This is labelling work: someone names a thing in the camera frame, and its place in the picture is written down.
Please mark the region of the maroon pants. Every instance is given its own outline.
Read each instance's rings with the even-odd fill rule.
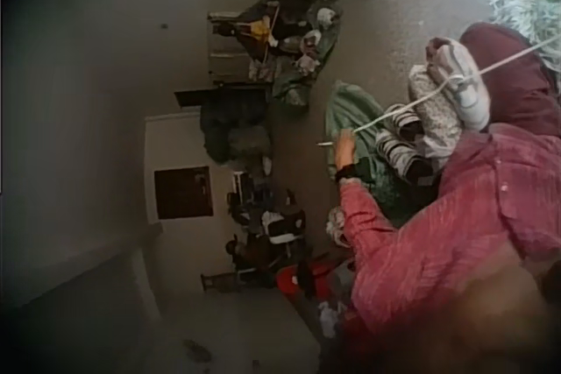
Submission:
[[[460,42],[479,69],[529,47],[518,32],[486,23],[469,27]],[[555,82],[536,53],[484,74],[483,82],[491,96],[491,123],[509,123],[536,135],[561,137]]]

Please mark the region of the black wristband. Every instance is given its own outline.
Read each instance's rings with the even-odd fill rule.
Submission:
[[[354,164],[350,164],[349,166],[344,166],[335,174],[335,181],[338,183],[341,179],[356,179],[358,178],[357,175],[357,168]]]

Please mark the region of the cord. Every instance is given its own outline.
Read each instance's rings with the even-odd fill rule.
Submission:
[[[440,94],[444,88],[446,88],[446,85],[448,85],[448,82],[450,81],[458,81],[458,82],[466,82],[469,81],[477,76],[481,76],[483,74],[487,74],[493,70],[495,70],[498,67],[504,66],[508,63],[510,63],[511,61],[515,61],[520,59],[522,56],[525,56],[526,54],[532,53],[535,50],[539,50],[540,48],[542,48],[543,46],[547,46],[548,44],[552,43],[553,41],[556,41],[557,39],[561,39],[561,34],[556,35],[555,37],[552,37],[550,39],[546,39],[545,41],[542,41],[539,44],[536,44],[535,46],[529,47],[526,50],[522,50],[521,52],[514,54],[510,57],[507,57],[505,60],[501,60],[498,61],[497,63],[486,67],[485,69],[471,75],[471,76],[463,76],[462,74],[451,74],[448,78],[446,78],[446,80],[434,91],[432,91],[431,93],[429,93],[428,95],[419,98],[418,100],[415,100],[413,102],[410,102],[409,104],[405,105],[404,107],[401,107],[400,109],[397,109],[395,111],[392,111],[390,113],[386,113],[383,116],[380,116],[378,118],[376,118],[375,120],[372,120],[370,123],[364,124],[360,127],[358,127],[357,129],[355,129],[353,132],[354,133],[358,133],[360,131],[365,131],[366,129],[374,126],[375,124],[381,122],[382,120],[385,120],[391,116],[395,116],[397,114],[402,113],[403,111],[407,110],[407,109],[412,109],[413,107],[415,107],[417,104],[420,104],[421,102],[425,102],[428,101],[430,98],[432,98],[435,95]],[[318,146],[332,146],[333,142],[322,142],[317,144]]]

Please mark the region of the red striped shirt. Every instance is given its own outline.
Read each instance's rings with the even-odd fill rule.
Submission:
[[[509,124],[465,133],[438,199],[399,231],[358,182],[340,192],[357,261],[352,299],[373,333],[438,309],[506,243],[520,258],[561,248],[561,139]]]

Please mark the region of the dark doorway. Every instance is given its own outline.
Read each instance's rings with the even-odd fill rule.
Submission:
[[[154,172],[159,219],[213,216],[207,166]]]

